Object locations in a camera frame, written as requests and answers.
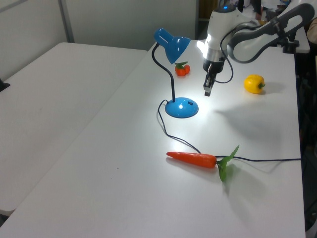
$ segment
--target black object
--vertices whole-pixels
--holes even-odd
[[[243,4],[244,4],[244,0],[238,0],[238,10],[240,12],[243,11]]]
[[[2,80],[0,79],[0,92],[6,89],[10,84],[8,83],[3,83]]]

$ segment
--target lamp neck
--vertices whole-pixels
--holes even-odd
[[[172,73],[171,73],[167,68],[165,68],[163,65],[161,65],[161,64],[157,61],[157,59],[155,58],[154,52],[155,52],[155,50],[156,50],[158,47],[159,47],[159,43],[157,43],[157,44],[154,46],[153,50],[152,50],[152,59],[153,59],[153,61],[154,61],[159,67],[161,67],[162,69],[164,69],[164,70],[169,74],[169,76],[170,76],[170,82],[171,82],[171,87],[172,87],[172,99],[173,99],[173,102],[175,103],[176,100],[175,100],[175,89],[174,89],[174,77],[173,77]]]

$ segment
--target cable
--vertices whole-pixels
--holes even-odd
[[[255,29],[259,28],[259,27],[261,27],[261,26],[255,26],[255,27],[245,26],[245,27],[242,27],[241,29],[239,29],[239,31],[241,31],[241,30],[243,30],[243,29],[255,30]],[[222,48],[222,42],[224,41],[224,39],[225,39],[229,34],[231,34],[231,33],[232,33],[233,31],[235,31],[236,29],[237,29],[237,28],[233,28],[231,31],[229,31],[227,34],[225,34],[225,36],[224,36],[224,37],[222,38],[222,40],[220,41],[220,49],[221,49],[221,52],[222,52],[224,58],[228,61],[228,64],[229,64],[230,69],[231,69],[231,77],[230,77],[230,79],[229,79],[228,81],[226,81],[226,82],[220,82],[220,81],[215,80],[215,82],[217,82],[217,83],[228,83],[228,82],[230,82],[230,81],[232,80],[232,78],[233,78],[233,67],[232,67],[232,64],[231,64],[231,62],[230,62],[228,56],[224,53],[224,50],[223,50],[223,48]]]
[[[167,135],[168,137],[170,137],[170,138],[172,138],[172,139],[174,139],[174,140],[181,141],[181,142],[185,143],[187,146],[191,147],[192,149],[196,150],[199,154],[201,154],[201,152],[200,152],[195,146],[193,146],[192,144],[188,143],[186,140],[181,139],[181,138],[176,137],[176,136],[169,135],[169,134],[167,133],[164,120],[163,120],[162,115],[160,114],[160,111],[159,111],[161,105],[162,105],[163,102],[165,102],[165,101],[166,101],[167,103],[169,103],[168,100],[165,99],[165,100],[163,100],[163,101],[159,104],[159,107],[158,107],[158,115],[159,115],[159,117],[160,117],[160,120],[162,121],[163,130],[164,130],[165,135]]]
[[[225,36],[222,38],[222,40],[220,41],[220,49],[221,49],[221,52],[222,52],[222,54],[224,55],[224,57],[225,57],[225,59],[228,61],[228,64],[230,65],[230,68],[231,68],[231,78],[228,80],[228,81],[226,81],[226,82],[220,82],[220,81],[215,81],[215,82],[217,82],[217,83],[228,83],[228,82],[230,82],[231,80],[232,80],[232,78],[233,78],[233,67],[232,67],[232,65],[231,65],[231,62],[230,62],[230,60],[228,59],[228,57],[227,57],[227,55],[224,53],[224,51],[223,51],[223,48],[222,48],[222,42],[224,41],[224,39],[229,35],[229,34],[231,34],[233,31],[235,30],[235,28],[234,29],[232,29],[231,31],[229,31],[227,34],[225,34]]]
[[[168,137],[170,137],[170,138],[172,138],[172,139],[174,139],[176,141],[184,143],[185,145],[191,147],[192,149],[197,151],[199,154],[201,154],[201,152],[195,146],[193,146],[192,144],[190,144],[186,140],[184,140],[182,138],[179,138],[179,137],[176,137],[176,136],[173,136],[173,135],[170,135],[170,134],[167,133],[163,117],[162,117],[162,115],[161,115],[161,113],[159,111],[160,107],[162,106],[163,102],[165,102],[165,101],[167,103],[169,103],[168,100],[164,99],[158,106],[158,115],[160,117],[160,120],[162,121],[163,130],[164,130],[165,135],[167,135]],[[227,155],[217,155],[216,158],[223,158],[223,157],[226,157],[226,156]],[[233,158],[240,159],[240,160],[251,161],[251,162],[272,162],[272,161],[295,161],[295,160],[301,160],[300,158],[295,158],[295,159],[276,159],[276,160],[251,160],[251,159],[247,159],[247,158],[239,157],[239,156],[233,156]]]
[[[216,158],[223,158],[226,157],[227,155],[217,155]],[[251,162],[272,162],[272,161],[295,161],[295,160],[301,160],[300,158],[295,158],[295,159],[276,159],[276,160],[251,160],[239,156],[233,156],[235,159],[239,160],[246,160],[246,161],[251,161]]]

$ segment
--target blue desk lamp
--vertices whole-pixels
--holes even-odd
[[[185,37],[173,37],[163,28],[157,30],[154,33],[154,38],[157,44],[152,50],[152,58],[159,67],[164,69],[169,74],[172,86],[172,100],[167,102],[165,106],[165,111],[167,114],[175,118],[192,117],[198,112],[197,103],[189,98],[175,98],[174,77],[172,73],[163,65],[161,65],[154,57],[155,50],[161,45],[165,48],[167,59],[171,64],[173,64],[185,51],[190,42],[190,39]]]

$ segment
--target small orange vegetable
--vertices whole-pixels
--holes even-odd
[[[185,76],[186,75],[186,71],[183,68],[176,68],[175,67],[175,72],[176,72],[177,76]]]
[[[190,66],[187,64],[184,66],[184,69],[185,69],[186,74],[188,74],[190,71]]]
[[[177,76],[185,76],[189,73],[190,66],[187,65],[187,63],[187,61],[182,63],[175,63],[175,72]]]
[[[174,159],[205,168],[214,168],[217,163],[216,157],[208,154],[167,152],[167,155]]]

